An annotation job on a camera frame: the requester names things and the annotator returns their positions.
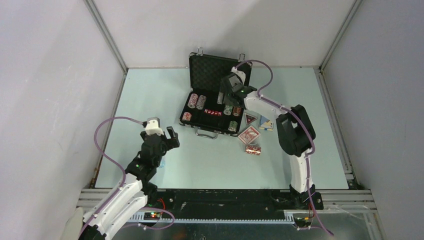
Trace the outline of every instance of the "poker chip stack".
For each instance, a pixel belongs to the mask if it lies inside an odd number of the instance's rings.
[[[232,114],[236,117],[240,116],[240,114],[242,113],[242,108],[241,107],[234,107],[232,109]]]
[[[261,147],[260,146],[254,146],[254,145],[246,145],[246,148],[244,150],[247,154],[257,155],[259,156],[261,154]]]
[[[184,112],[184,114],[182,115],[182,120],[189,122],[191,119],[192,119],[192,114],[187,111]]]
[[[217,104],[223,104],[223,98],[224,98],[224,93],[219,92],[218,93],[218,99],[216,100]]]
[[[194,109],[196,107],[196,103],[198,102],[199,96],[196,93],[192,93],[190,95],[190,98],[188,99],[187,106],[191,109]]]
[[[237,122],[236,121],[230,121],[228,126],[228,131],[230,132],[236,132],[237,131]]]
[[[225,105],[224,114],[230,116],[233,111],[233,107],[230,105]]]
[[[203,107],[205,106],[205,103],[206,103],[206,96],[200,95],[196,103],[196,108],[199,110],[202,110]]]

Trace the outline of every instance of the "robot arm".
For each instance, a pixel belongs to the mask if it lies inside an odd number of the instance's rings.
[[[241,107],[261,114],[269,120],[274,120],[277,126],[278,141],[281,148],[290,156],[291,187],[299,194],[305,195],[307,187],[307,165],[305,154],[311,151],[311,143],[301,126],[293,127],[296,120],[285,109],[289,109],[266,96],[258,96],[257,89],[245,86],[246,75],[244,72],[232,68],[230,75],[221,80],[220,91],[223,93],[224,104]],[[297,105],[290,109],[304,123],[312,139],[315,131],[303,106]],[[313,186],[309,176],[309,185]]]
[[[135,212],[146,204],[157,201],[158,187],[149,181],[156,174],[156,168],[160,166],[162,156],[167,151],[178,148],[180,142],[178,134],[170,126],[167,127],[170,138],[165,136],[157,117],[149,118],[143,126],[145,131],[140,135],[144,142],[141,145],[141,151],[125,170],[124,184],[120,186],[121,182],[119,182],[102,201],[84,214],[83,222],[89,222],[80,240],[112,239]],[[118,192],[111,198],[116,189]],[[97,211],[106,201],[107,204]]]

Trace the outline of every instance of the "purple cable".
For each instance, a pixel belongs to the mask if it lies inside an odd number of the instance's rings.
[[[162,229],[167,229],[167,228],[171,227],[175,223],[175,216],[171,212],[169,212],[165,209],[154,208],[154,207],[143,207],[141,210],[145,210],[145,211],[149,211],[149,212],[155,211],[157,213],[159,213],[159,212],[167,213],[171,216],[172,221],[171,221],[170,224],[163,226],[163,227],[151,227],[151,226],[143,225],[141,223],[131,223],[131,224],[128,224],[128,225],[121,227],[120,229],[126,229],[126,228],[129,228],[129,227],[136,227],[137,226],[137,227],[143,227],[143,228],[146,228],[146,229],[162,230]]]
[[[294,228],[296,228],[297,230],[311,230],[311,229],[323,229],[320,226],[310,226],[310,227],[298,227],[296,225],[293,225]]]
[[[312,136],[309,133],[308,129],[306,128],[305,124],[301,121],[301,119],[294,112],[292,112],[290,109],[282,106],[281,104],[278,104],[278,103],[276,103],[276,102],[274,102],[274,101],[272,101],[272,100],[270,100],[270,99],[268,99],[266,97],[261,96],[260,91],[262,89],[268,87],[268,85],[270,85],[271,82],[273,81],[274,74],[273,74],[273,70],[271,69],[271,67],[268,66],[263,61],[259,61],[259,60],[246,60],[246,61],[242,61],[241,63],[239,63],[237,66],[235,66],[235,68],[237,69],[241,65],[243,65],[245,63],[248,63],[248,62],[257,62],[257,63],[263,64],[266,68],[268,68],[269,72],[271,73],[271,79],[269,80],[269,82],[267,84],[265,84],[264,86],[262,86],[261,88],[259,88],[259,90],[257,91],[257,96],[259,97],[259,99],[262,99],[265,102],[273,105],[274,107],[276,107],[278,109],[281,109],[281,110],[284,110],[284,111],[288,112],[289,114],[291,114],[294,117],[294,119],[296,119],[297,123],[302,127],[303,131],[305,132],[305,134],[307,136],[307,139],[310,142],[310,146],[311,146],[312,150],[310,152],[307,152],[305,154],[305,160],[306,160],[306,187],[307,187],[307,194],[308,194],[309,199],[311,200],[312,199],[311,190],[310,190],[311,186],[310,186],[310,183],[309,183],[309,179],[311,177],[311,171],[310,171],[310,167],[311,166],[310,166],[310,162],[309,162],[309,156],[312,155],[313,153],[315,153],[314,140],[312,139]],[[312,206],[312,211],[315,214],[315,217],[318,219],[318,222],[321,225],[321,228],[325,232],[327,232],[327,234],[329,234],[330,236],[334,236],[334,233],[332,233],[330,230],[328,230],[324,226],[323,222],[321,221],[320,217],[318,216],[317,210],[315,209],[315,205],[314,204],[311,204],[311,206]]]
[[[94,144],[95,144],[95,146],[96,146],[96,148],[97,148],[97,150],[103,155],[103,157],[105,157],[105,158],[107,158],[109,161],[111,161],[113,164],[115,164],[120,170],[121,170],[121,172],[122,172],[122,181],[121,181],[121,183],[119,184],[119,186],[116,188],[116,190],[112,193],[112,195],[110,195],[110,197],[108,198],[108,199],[106,199],[106,201],[104,201],[103,202],[103,204],[90,216],[90,218],[87,220],[87,222],[85,222],[85,224],[84,224],[84,226],[82,226],[82,228],[81,228],[81,231],[79,232],[79,237],[81,236],[81,234],[84,232],[84,230],[87,228],[87,226],[89,225],[89,223],[94,219],[94,215],[95,214],[98,214],[110,201],[111,201],[111,199],[113,198],[113,197],[115,197],[115,195],[118,193],[118,191],[120,190],[120,187],[122,187],[124,184],[125,184],[125,170],[124,170],[124,168],[119,164],[119,163],[117,163],[115,160],[113,160],[110,156],[108,156],[103,150],[102,150],[102,148],[100,148],[100,146],[99,146],[99,144],[97,143],[97,134],[99,133],[99,130],[100,130],[100,128],[104,125],[104,124],[106,124],[106,123],[108,123],[108,122],[110,122],[110,121],[113,121],[113,120],[116,120],[116,119],[126,119],[126,120],[130,120],[130,121],[132,121],[132,122],[134,122],[134,123],[137,123],[137,124],[140,124],[140,125],[142,125],[143,124],[143,122],[142,121],[138,121],[138,120],[135,120],[135,119],[132,119],[132,118],[130,118],[130,117],[126,117],[126,116],[115,116],[115,117],[111,117],[111,118],[109,118],[109,119],[106,119],[106,120],[104,120],[102,123],[100,123],[99,125],[98,125],[98,127],[96,128],[96,130],[95,130],[95,132],[94,132]]]
[[[311,176],[310,163],[309,163],[309,155],[311,155],[311,154],[309,154],[309,153],[305,154],[305,159],[306,159],[306,187],[307,187],[307,194],[309,195],[309,199],[312,199],[312,197],[311,197],[311,189],[310,189],[310,186],[309,186],[309,178]],[[321,221],[320,217],[318,216],[317,210],[315,209],[315,204],[312,203],[311,206],[312,206],[312,211],[315,214],[314,218],[316,218],[318,220],[319,225],[321,225],[321,228],[327,234],[329,234],[330,236],[333,236],[334,237],[334,233],[331,232],[330,230],[328,230],[324,226],[323,222]]]
[[[269,79],[269,82],[268,82],[267,84],[263,85],[262,87],[260,87],[260,88],[257,90],[257,96],[258,96],[258,97],[261,97],[261,91],[262,91],[262,89],[264,89],[264,88],[268,87],[268,85],[270,85],[270,84],[271,84],[271,82],[273,81],[273,78],[274,78],[274,73],[273,73],[273,70],[271,69],[271,67],[270,67],[268,64],[266,64],[266,63],[265,63],[265,62],[263,62],[263,61],[254,60],[254,59],[252,59],[252,60],[242,61],[242,62],[240,62],[239,64],[237,64],[237,66],[235,66],[235,68],[236,68],[236,69],[238,69],[241,65],[243,65],[243,64],[245,64],[245,63],[250,63],[250,62],[256,62],[256,63],[260,63],[260,64],[264,65],[264,66],[265,66],[265,67],[269,70],[269,72],[271,73],[271,79]]]

